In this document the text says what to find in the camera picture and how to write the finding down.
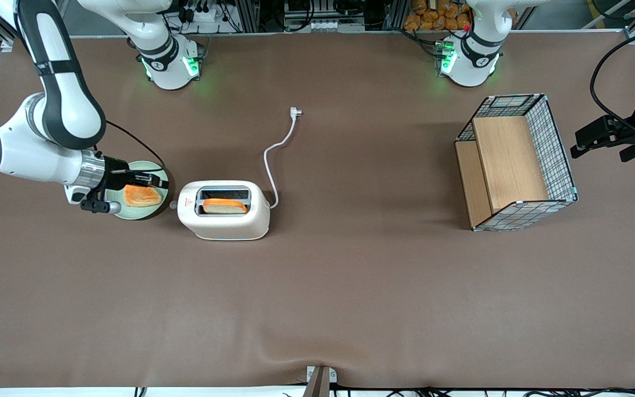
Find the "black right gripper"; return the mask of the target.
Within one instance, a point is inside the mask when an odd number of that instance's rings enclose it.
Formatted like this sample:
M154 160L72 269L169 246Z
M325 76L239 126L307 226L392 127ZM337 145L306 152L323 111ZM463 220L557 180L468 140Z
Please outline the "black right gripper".
M127 185L169 189L170 183L156 174L129 171L129 164L125 160L108 156L103 156L103 160L104 175L101 180L101 190L120 191Z

